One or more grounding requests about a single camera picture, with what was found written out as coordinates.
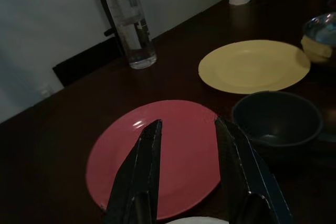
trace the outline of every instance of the table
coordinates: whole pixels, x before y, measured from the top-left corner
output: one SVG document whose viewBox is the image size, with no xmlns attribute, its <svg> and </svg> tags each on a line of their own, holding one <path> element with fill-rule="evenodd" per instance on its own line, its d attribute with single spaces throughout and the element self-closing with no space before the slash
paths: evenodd
<svg viewBox="0 0 336 224">
<path fill-rule="evenodd" d="M 0 125 L 1 223 L 100 223 L 101 211 L 86 189 L 86 163 L 97 137 L 117 118 L 150 102 L 182 99 L 230 115 L 243 95 L 205 85 L 199 61 L 225 44 L 247 39 L 279 40 L 299 46 L 302 25 L 328 10 L 327 0 L 228 0 L 154 40 L 158 61 L 132 70 L 125 59 L 99 69 Z M 322 111 L 325 130 L 336 132 L 336 84 L 319 69 L 286 91 L 310 99 Z M 278 178 L 296 223 L 336 223 L 336 147 L 294 174 Z M 218 186 L 202 203 L 177 217 L 227 219 Z"/>
</svg>

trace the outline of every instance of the water bottle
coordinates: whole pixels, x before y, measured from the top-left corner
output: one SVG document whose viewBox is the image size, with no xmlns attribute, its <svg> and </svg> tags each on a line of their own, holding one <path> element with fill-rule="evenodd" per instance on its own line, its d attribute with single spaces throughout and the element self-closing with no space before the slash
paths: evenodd
<svg viewBox="0 0 336 224">
<path fill-rule="evenodd" d="M 131 68 L 142 69 L 156 62 L 153 42 L 140 0 L 106 0 Z"/>
</svg>

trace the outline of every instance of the yellow plate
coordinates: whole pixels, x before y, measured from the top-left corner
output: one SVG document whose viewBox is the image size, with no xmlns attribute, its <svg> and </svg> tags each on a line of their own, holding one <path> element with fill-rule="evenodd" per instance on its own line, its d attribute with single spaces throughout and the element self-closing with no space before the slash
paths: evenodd
<svg viewBox="0 0 336 224">
<path fill-rule="evenodd" d="M 299 48 L 278 41 L 248 40 L 205 56 L 198 74 L 209 86 L 237 94 L 280 90 L 300 81 L 310 61 Z"/>
</svg>

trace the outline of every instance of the plate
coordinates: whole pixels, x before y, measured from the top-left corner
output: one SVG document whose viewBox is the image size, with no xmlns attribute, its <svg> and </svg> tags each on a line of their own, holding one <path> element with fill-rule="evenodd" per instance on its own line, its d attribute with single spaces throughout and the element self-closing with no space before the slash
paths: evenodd
<svg viewBox="0 0 336 224">
<path fill-rule="evenodd" d="M 174 220 L 168 224 L 229 224 L 229 222 L 211 217 L 189 217 Z"/>
<path fill-rule="evenodd" d="M 209 86 L 237 94 L 277 91 L 300 81 L 310 61 L 299 48 L 278 41 L 248 40 L 205 56 L 198 74 Z"/>
<path fill-rule="evenodd" d="M 199 203 L 219 183 L 216 113 L 189 101 L 139 107 L 116 120 L 97 140 L 87 164 L 93 200 L 106 209 L 115 175 L 145 126 L 162 119 L 158 219 Z"/>
</svg>

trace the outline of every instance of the plate rim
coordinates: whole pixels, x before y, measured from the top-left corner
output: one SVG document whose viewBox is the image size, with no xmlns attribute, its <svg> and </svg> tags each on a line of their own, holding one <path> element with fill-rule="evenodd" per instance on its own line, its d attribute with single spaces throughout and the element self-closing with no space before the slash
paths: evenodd
<svg viewBox="0 0 336 224">
<path fill-rule="evenodd" d="M 190 220 L 207 219 L 207 220 L 214 220 L 214 222 L 216 222 L 216 223 L 222 222 L 223 224 L 225 224 L 225 223 L 229 224 L 229 222 L 227 220 L 222 220 L 222 219 L 215 218 L 215 217 L 210 217 L 210 216 L 191 216 L 191 217 L 179 218 L 179 219 L 176 219 L 176 220 L 172 220 L 172 221 L 168 222 L 167 224 L 175 224 L 175 223 L 177 223 L 181 220 L 187 220 L 187 219 L 190 219 Z"/>
<path fill-rule="evenodd" d="M 237 45 L 237 44 L 244 44 L 244 43 L 247 43 L 247 42 L 260 42 L 260 43 L 272 43 L 272 44 L 283 44 L 284 46 L 289 46 L 291 48 L 296 48 L 298 49 L 303 56 L 305 56 L 305 60 L 307 61 L 306 63 L 309 65 L 309 67 L 302 67 L 303 69 L 306 69 L 306 73 L 303 74 L 300 78 L 297 79 L 296 82 L 292 83 L 292 84 L 284 84 L 282 85 L 283 87 L 277 87 L 275 89 L 257 89 L 255 87 L 252 87 L 252 88 L 255 88 L 254 91 L 244 91 L 244 88 L 242 87 L 241 92 L 234 92 L 234 91 L 229 91 L 228 89 L 225 90 L 225 88 L 221 88 L 215 84 L 213 84 L 212 82 L 206 80 L 206 78 L 204 78 L 204 76 L 206 76 L 206 74 L 203 74 L 204 73 L 204 62 L 209 58 L 211 57 L 211 54 L 215 51 L 218 51 L 218 50 L 223 50 L 223 48 L 227 48 L 227 47 L 230 47 L 230 46 L 233 46 L 233 45 Z M 282 89 L 285 89 L 285 88 L 288 88 L 296 83 L 298 83 L 299 81 L 301 81 L 310 71 L 310 68 L 311 68 L 311 62 L 308 58 L 308 56 L 298 47 L 292 45 L 292 44 L 289 44 L 289 43 L 286 43 L 286 42 L 283 42 L 283 41 L 276 41 L 276 40 L 267 40 L 267 39 L 252 39 L 252 40 L 243 40 L 243 41 L 238 41 L 238 42 L 234 42 L 234 43 L 230 43 L 230 44 L 226 44 L 226 45 L 223 45 L 219 48 L 216 48 L 215 50 L 212 50 L 211 52 L 209 52 L 205 57 L 202 58 L 202 60 L 199 62 L 198 64 L 198 76 L 200 77 L 200 79 L 205 83 L 207 84 L 208 86 L 210 86 L 211 88 L 214 88 L 216 90 L 219 90 L 219 91 L 222 91 L 222 92 L 227 92 L 227 93 L 233 93 L 233 94 L 253 94 L 253 93 L 256 93 L 256 92 L 261 92 L 261 91 L 279 91 L 279 90 L 282 90 Z"/>
<path fill-rule="evenodd" d="M 191 103 L 191 104 L 193 104 L 193 105 L 198 105 L 198 106 L 201 106 L 201 107 L 203 107 L 203 108 L 205 108 L 205 109 L 207 109 L 207 110 L 209 110 L 210 112 L 213 112 L 214 113 L 214 115 L 215 115 L 215 117 L 217 117 L 218 116 L 218 114 L 216 113 L 216 112 L 214 112 L 213 110 L 211 110 L 210 108 L 208 108 L 208 107 L 206 107 L 206 106 L 204 106 L 203 104 L 200 104 L 200 103 L 198 103 L 198 102 L 194 102 L 194 101 L 189 101 L 189 100 L 181 100 L 181 99 L 172 99 L 172 100 L 170 100 L 170 99 L 165 99 L 165 100 L 160 100 L 160 101 L 155 101 L 155 102 L 150 102 L 150 103 L 147 103 L 147 104 L 144 104 L 144 105 L 141 105 L 141 106 L 139 106 L 139 107 L 136 107 L 135 109 L 133 109 L 133 110 L 130 110 L 130 111 L 128 111 L 128 112 L 126 112 L 125 114 L 123 114 L 122 116 L 120 116 L 119 118 L 117 118 L 116 120 L 114 120 L 97 138 L 96 138 L 96 141 L 95 141 L 95 143 L 93 144 L 93 146 L 92 146 L 92 148 L 91 148 L 91 150 L 90 150 L 90 153 L 89 153 L 89 155 L 88 155 L 88 159 L 87 159 L 87 162 L 86 162 L 86 169 L 85 169 L 85 184 L 86 184 L 86 188 L 87 188 L 87 191 L 88 191 L 88 193 L 89 193 L 89 195 L 90 195 L 90 198 L 93 200 L 93 202 L 95 203 L 95 205 L 96 206 L 98 206 L 101 210 L 103 210 L 103 211 L 105 211 L 105 207 L 106 206 L 101 206 L 100 205 L 100 203 L 99 202 L 97 202 L 96 201 L 96 199 L 94 199 L 94 197 L 93 197 L 93 195 L 92 195 L 92 191 L 90 190 L 90 187 L 89 187 L 89 183 L 88 183 L 88 166 L 89 166 L 89 163 L 90 163 L 90 160 L 91 160 L 91 155 L 92 155 L 92 153 L 93 153 L 93 150 L 94 150 L 94 148 L 95 148 L 95 146 L 96 146 L 96 144 L 97 144 L 97 142 L 98 142 L 98 140 L 104 135 L 104 133 L 106 132 L 106 130 L 109 128 L 109 127 L 111 127 L 113 124 L 115 124 L 115 122 L 116 121 L 118 121 L 118 120 L 120 120 L 120 119 L 122 119 L 122 117 L 124 117 L 124 116 L 126 116 L 127 114 L 129 114 L 129 113 L 132 113 L 133 111 L 136 111 L 136 110 L 139 110 L 139 109 L 141 109 L 142 107 L 146 107 L 146 106 L 148 106 L 148 105 L 150 105 L 150 104 L 154 104 L 154 103 L 161 103 L 161 102 L 187 102 L 187 103 Z M 204 195 L 202 195 L 200 198 L 199 198 L 199 200 L 196 200 L 196 201 L 194 201 L 190 206 L 188 206 L 188 207 L 185 207 L 185 208 L 183 208 L 183 209 L 181 209 L 180 211 L 177 211 L 177 212 L 175 212 L 175 213 L 173 213 L 173 214 L 170 214 L 170 215 L 166 215 L 166 216 L 157 216 L 157 220 L 164 220 L 164 219 L 167 219 L 167 218 L 172 218 L 172 217 L 174 217 L 174 216 L 177 216 L 177 215 L 179 215 L 179 214 L 182 214 L 182 213 L 184 213 L 184 212 L 186 212 L 186 211 L 188 211 L 188 210 L 190 210 L 190 209 L 192 209 L 193 207 L 195 207 L 196 205 L 198 205 L 200 202 L 202 202 L 212 191 L 214 191 L 215 189 L 216 189 L 216 187 L 219 185 L 219 183 L 220 183 L 221 181 L 220 181 L 220 177 L 218 177 L 218 180 L 217 181 L 214 181 L 214 186 L 211 186 L 211 187 L 209 187 L 209 190 L 207 190 L 206 191 L 206 193 L 204 194 Z"/>
</svg>

